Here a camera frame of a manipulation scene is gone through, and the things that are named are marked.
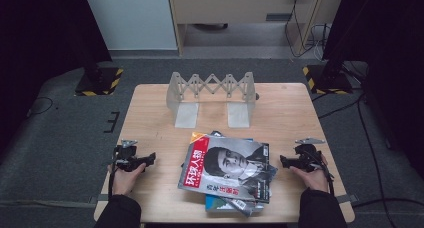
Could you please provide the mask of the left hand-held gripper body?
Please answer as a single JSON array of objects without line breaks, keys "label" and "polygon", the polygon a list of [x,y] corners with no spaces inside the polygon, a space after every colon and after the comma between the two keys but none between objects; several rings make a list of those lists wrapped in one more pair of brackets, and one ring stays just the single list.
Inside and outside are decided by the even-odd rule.
[{"label": "left hand-held gripper body", "polygon": [[141,164],[148,164],[148,158],[136,157],[137,140],[122,140],[114,149],[114,164],[126,172],[137,169]]}]

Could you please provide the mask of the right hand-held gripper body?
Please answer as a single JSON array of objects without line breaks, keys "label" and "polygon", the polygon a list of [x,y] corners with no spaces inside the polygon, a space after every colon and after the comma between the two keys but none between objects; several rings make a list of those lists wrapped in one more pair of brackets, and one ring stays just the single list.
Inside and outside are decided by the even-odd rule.
[{"label": "right hand-held gripper body", "polygon": [[294,167],[306,172],[324,168],[322,153],[315,147],[316,144],[323,144],[323,140],[308,137],[296,140],[296,143],[297,146],[294,150],[295,154],[298,155],[298,159],[294,161]]}]

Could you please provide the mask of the portrait cover magazine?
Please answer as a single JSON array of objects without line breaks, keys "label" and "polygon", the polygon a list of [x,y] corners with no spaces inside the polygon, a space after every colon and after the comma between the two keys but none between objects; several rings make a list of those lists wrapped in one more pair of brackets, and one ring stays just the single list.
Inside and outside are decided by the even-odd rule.
[{"label": "portrait cover magazine", "polygon": [[268,143],[193,132],[178,188],[268,203],[275,171]]}]

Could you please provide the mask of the thick blue book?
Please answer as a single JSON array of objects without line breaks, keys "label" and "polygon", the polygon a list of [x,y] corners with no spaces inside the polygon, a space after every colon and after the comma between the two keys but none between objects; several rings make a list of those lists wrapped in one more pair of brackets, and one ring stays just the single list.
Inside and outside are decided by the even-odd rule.
[{"label": "thick blue book", "polygon": [[207,212],[241,212],[249,216],[253,212],[260,212],[263,209],[264,205],[262,203],[218,197],[210,194],[205,196],[205,210]]}]

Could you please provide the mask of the grey expandable book rack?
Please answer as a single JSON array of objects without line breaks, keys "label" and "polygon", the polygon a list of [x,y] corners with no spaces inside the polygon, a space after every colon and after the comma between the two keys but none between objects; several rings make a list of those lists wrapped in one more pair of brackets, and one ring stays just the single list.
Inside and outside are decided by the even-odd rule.
[{"label": "grey expandable book rack", "polygon": [[180,73],[173,72],[166,94],[166,105],[171,110],[176,128],[195,128],[200,114],[200,105],[206,96],[224,95],[229,128],[249,128],[258,100],[252,72],[246,72],[237,80],[232,74],[219,79],[210,74],[202,79],[193,74],[185,80]]}]

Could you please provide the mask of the person's right hand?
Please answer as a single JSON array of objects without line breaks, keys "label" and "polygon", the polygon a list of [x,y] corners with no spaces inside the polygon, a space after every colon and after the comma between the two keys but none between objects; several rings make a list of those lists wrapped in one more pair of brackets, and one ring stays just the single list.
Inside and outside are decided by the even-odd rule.
[{"label": "person's right hand", "polygon": [[310,188],[311,190],[329,192],[328,181],[323,170],[316,169],[312,172],[305,172],[293,166],[291,166],[289,170],[298,175],[303,180],[307,188]]}]

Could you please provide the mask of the person's left hand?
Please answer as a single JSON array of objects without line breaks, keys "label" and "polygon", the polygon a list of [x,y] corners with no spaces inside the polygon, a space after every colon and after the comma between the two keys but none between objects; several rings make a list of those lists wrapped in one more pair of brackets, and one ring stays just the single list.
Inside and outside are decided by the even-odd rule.
[{"label": "person's left hand", "polygon": [[137,178],[143,173],[145,167],[146,164],[142,163],[137,169],[131,172],[117,169],[113,180],[112,194],[128,196],[131,193]]}]

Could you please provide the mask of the grey tape piece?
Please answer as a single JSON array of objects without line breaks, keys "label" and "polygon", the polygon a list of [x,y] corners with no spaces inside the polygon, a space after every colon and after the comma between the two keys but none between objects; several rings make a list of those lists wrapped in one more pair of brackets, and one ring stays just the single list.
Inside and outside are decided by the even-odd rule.
[{"label": "grey tape piece", "polygon": [[98,194],[96,196],[91,196],[89,198],[90,204],[97,204],[99,201],[108,201],[109,195],[108,194]]},{"label": "grey tape piece", "polygon": [[338,201],[339,204],[341,203],[345,203],[345,202],[357,202],[359,200],[359,198],[355,195],[355,194],[344,194],[344,195],[340,195],[340,196],[336,196],[336,199]]}]

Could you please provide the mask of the striped black stand base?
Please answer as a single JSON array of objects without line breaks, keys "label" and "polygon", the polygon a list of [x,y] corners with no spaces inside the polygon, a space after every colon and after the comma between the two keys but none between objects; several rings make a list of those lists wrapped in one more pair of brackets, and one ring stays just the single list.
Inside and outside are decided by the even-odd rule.
[{"label": "striped black stand base", "polygon": [[84,74],[75,88],[76,96],[111,95],[119,84],[122,68],[99,67],[84,69]]},{"label": "striped black stand base", "polygon": [[342,73],[341,62],[306,65],[302,71],[314,94],[349,94],[353,91],[346,75]]}]

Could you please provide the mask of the white cabinet panel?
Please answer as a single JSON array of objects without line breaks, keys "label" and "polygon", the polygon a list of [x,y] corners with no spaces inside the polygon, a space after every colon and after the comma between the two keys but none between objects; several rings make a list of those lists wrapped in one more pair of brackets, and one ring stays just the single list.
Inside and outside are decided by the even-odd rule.
[{"label": "white cabinet panel", "polygon": [[109,50],[176,50],[169,0],[88,0]]}]

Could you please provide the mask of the dark curtain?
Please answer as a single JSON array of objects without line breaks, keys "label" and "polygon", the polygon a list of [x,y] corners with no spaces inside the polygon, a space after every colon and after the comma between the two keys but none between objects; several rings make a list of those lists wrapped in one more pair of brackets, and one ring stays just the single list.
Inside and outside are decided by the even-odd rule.
[{"label": "dark curtain", "polygon": [[424,176],[424,0],[341,0],[324,58],[367,63],[365,90],[390,146]]},{"label": "dark curtain", "polygon": [[67,24],[94,61],[110,59],[88,0],[0,0],[0,156],[44,82],[83,66]]}]

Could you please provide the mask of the wooden desk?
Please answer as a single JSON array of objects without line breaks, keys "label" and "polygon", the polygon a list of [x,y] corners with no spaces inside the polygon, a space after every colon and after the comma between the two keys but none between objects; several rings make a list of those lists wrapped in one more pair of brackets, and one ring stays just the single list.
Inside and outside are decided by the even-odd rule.
[{"label": "wooden desk", "polygon": [[331,23],[341,0],[169,0],[177,47],[189,24],[284,22],[294,51],[306,50],[312,27]]}]

